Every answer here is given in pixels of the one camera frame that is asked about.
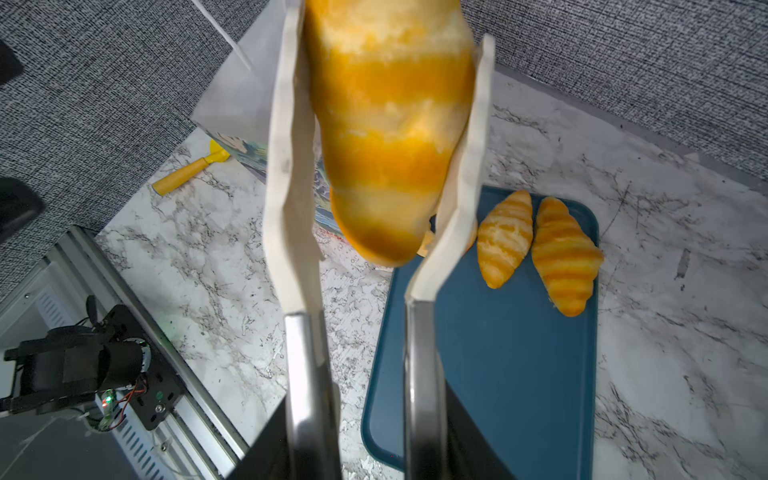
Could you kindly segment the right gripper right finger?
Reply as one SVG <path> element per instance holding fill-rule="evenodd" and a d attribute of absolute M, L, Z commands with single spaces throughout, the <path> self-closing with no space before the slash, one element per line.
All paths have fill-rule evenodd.
<path fill-rule="evenodd" d="M 448 478 L 515 480 L 449 383 L 445 385 L 445 395 Z"/>

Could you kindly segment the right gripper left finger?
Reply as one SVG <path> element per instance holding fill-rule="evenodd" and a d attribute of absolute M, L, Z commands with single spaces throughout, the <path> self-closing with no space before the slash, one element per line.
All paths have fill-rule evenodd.
<path fill-rule="evenodd" d="M 289 476 L 286 398 L 283 398 L 227 480 L 287 480 Z"/>

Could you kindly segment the cream serving tongs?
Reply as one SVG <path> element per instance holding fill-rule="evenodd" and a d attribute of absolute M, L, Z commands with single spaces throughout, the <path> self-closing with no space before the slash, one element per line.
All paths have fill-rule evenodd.
<path fill-rule="evenodd" d="M 263 246 L 285 325 L 288 371 L 288 479 L 338 479 L 339 402 L 321 295 L 321 252 L 312 232 L 315 124 L 303 40 L 304 5 L 287 9 L 273 93 L 263 213 Z M 438 293 L 464 253 L 485 171 L 495 40 L 475 51 L 476 83 L 468 123 L 454 153 L 437 210 L 435 245 L 405 293 L 404 450 L 409 479 L 449 479 L 445 379 L 436 340 Z"/>

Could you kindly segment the fake croissant top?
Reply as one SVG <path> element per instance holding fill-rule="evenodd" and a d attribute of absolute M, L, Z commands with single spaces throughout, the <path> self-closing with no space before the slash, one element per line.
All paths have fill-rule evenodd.
<path fill-rule="evenodd" d="M 531 255 L 557 310 L 566 317 L 583 313 L 594 294 L 604 255 L 563 201 L 555 197 L 541 201 Z"/>

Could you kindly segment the fake croissant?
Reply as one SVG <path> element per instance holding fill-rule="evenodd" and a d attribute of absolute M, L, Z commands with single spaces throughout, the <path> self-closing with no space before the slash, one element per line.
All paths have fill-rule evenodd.
<path fill-rule="evenodd" d="M 541 201 L 531 255 L 557 310 L 566 317 L 583 313 L 594 294 L 604 255 L 563 201 L 555 197 Z"/>
<path fill-rule="evenodd" d="M 528 191 L 520 190 L 498 203 L 481 222 L 477 254 L 488 287 L 502 287 L 525 259 L 533 242 L 533 205 Z"/>
<path fill-rule="evenodd" d="M 310 1 L 304 40 L 334 219 L 385 267 L 419 249 L 475 84 L 457 1 Z"/>

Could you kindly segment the white floral paper bag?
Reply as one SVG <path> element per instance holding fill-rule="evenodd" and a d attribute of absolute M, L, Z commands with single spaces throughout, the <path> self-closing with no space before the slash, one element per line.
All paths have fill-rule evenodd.
<path fill-rule="evenodd" d="M 273 91 L 286 11 L 302 1 L 269 1 L 218 69 L 191 120 L 261 182 L 266 181 Z"/>

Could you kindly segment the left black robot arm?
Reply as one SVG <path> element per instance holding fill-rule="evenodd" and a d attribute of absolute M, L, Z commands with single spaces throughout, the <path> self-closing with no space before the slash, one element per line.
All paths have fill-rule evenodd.
<path fill-rule="evenodd" d="M 51 329 L 1 353 L 1 363 L 12 368 L 8 389 L 1 392 L 1 414 L 56 412 L 108 390 L 134 387 L 151 357 L 147 341 L 120 339 L 111 327 Z"/>

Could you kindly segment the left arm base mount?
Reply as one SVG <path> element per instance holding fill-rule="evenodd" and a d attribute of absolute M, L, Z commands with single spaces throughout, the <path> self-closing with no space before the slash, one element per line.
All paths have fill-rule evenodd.
<path fill-rule="evenodd" d="M 99 429 L 115 430 L 134 415 L 146 430 L 155 430 L 186 393 L 184 382 L 127 306 L 114 306 L 95 332 L 102 340 Z"/>

